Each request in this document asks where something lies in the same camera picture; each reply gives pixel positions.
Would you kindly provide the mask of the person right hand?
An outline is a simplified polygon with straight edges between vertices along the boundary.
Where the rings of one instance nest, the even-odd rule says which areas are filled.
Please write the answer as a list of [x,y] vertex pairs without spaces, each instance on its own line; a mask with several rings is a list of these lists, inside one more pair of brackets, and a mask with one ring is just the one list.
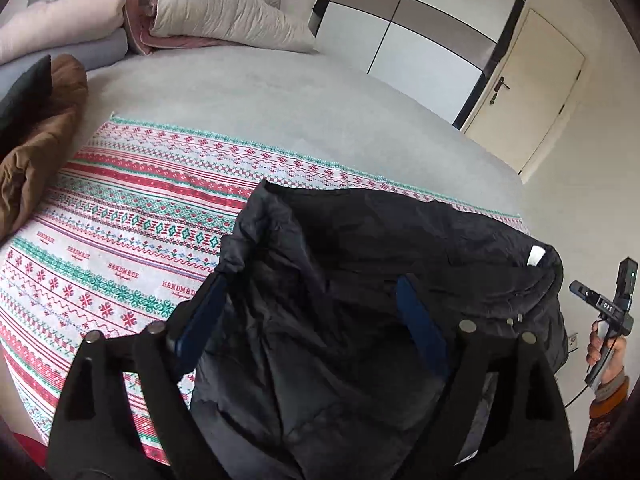
[[627,341],[624,336],[616,336],[607,340],[601,337],[601,321],[596,321],[591,326],[586,360],[590,367],[600,367],[594,386],[604,386],[612,382],[625,367],[625,354]]

